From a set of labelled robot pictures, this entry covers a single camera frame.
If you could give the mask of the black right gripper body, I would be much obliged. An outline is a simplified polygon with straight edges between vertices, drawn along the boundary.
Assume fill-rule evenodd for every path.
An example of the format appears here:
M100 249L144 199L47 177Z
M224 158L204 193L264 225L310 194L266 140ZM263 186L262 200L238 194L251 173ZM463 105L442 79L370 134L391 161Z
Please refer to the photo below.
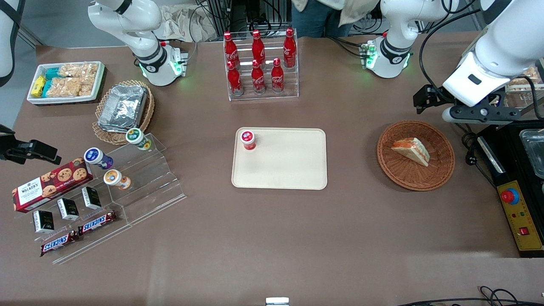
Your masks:
M25 163L33 159L30 151L33 141L18 141L15 132L10 128L0 125L0 159L15 163Z

